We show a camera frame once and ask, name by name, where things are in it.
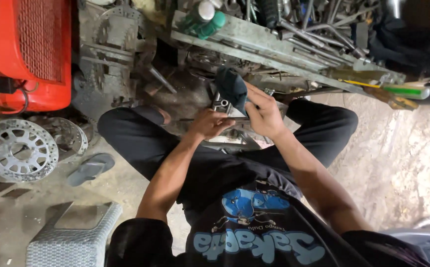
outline bare foot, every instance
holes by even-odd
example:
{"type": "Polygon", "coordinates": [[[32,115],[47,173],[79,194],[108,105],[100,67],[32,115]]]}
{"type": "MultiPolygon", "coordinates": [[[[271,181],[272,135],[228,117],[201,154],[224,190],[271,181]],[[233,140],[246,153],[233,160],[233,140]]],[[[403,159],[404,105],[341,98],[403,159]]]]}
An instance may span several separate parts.
{"type": "Polygon", "coordinates": [[[158,106],[152,106],[155,108],[163,117],[164,117],[164,123],[162,125],[170,124],[172,118],[170,117],[169,113],[167,113],[165,110],[158,106]]]}

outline red air compressor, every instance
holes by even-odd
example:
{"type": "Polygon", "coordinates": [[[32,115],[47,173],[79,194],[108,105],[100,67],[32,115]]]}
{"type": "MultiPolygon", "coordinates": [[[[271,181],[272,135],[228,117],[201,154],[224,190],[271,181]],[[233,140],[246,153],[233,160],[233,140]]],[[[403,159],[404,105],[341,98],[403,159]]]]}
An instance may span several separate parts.
{"type": "Polygon", "coordinates": [[[0,113],[71,100],[70,0],[0,0],[0,113]]]}

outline flip-flop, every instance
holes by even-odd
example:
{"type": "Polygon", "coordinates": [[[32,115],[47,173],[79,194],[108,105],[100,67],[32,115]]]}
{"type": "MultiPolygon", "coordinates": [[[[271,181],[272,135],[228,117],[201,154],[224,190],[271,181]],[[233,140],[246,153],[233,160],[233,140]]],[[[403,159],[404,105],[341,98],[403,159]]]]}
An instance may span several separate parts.
{"type": "Polygon", "coordinates": [[[114,166],[114,158],[108,153],[93,155],[68,176],[67,182],[70,186],[78,186],[88,180],[94,180],[98,175],[104,173],[114,166]]]}

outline man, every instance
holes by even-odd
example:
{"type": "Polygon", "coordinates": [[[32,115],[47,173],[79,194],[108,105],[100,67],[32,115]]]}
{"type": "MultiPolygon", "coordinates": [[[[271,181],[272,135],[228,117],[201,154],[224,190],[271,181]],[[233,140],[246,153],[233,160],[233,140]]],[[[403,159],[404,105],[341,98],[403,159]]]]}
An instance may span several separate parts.
{"type": "Polygon", "coordinates": [[[301,125],[293,134],[274,98],[247,87],[251,126],[275,146],[238,155],[199,146],[234,124],[212,110],[181,140],[159,126],[168,115],[151,107],[100,118],[99,133],[150,180],[136,217],[114,231],[108,266],[428,266],[413,246],[372,232],[326,169],[356,129],[354,112],[293,100],[287,116],[301,125]],[[186,252],[174,257],[166,215],[176,201],[192,228],[186,252]]]}

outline hand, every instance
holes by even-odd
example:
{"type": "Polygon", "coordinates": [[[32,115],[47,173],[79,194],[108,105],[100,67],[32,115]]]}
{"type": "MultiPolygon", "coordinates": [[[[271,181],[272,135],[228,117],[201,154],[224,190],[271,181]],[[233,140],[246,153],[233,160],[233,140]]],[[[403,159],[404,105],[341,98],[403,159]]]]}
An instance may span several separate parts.
{"type": "Polygon", "coordinates": [[[265,94],[247,82],[245,84],[248,88],[248,99],[251,101],[245,103],[245,109],[253,130],[271,140],[289,131],[282,121],[274,97],[265,94]]]}
{"type": "Polygon", "coordinates": [[[212,139],[235,124],[235,120],[227,119],[227,117],[227,113],[207,108],[197,115],[185,137],[199,143],[202,140],[212,139]]]}

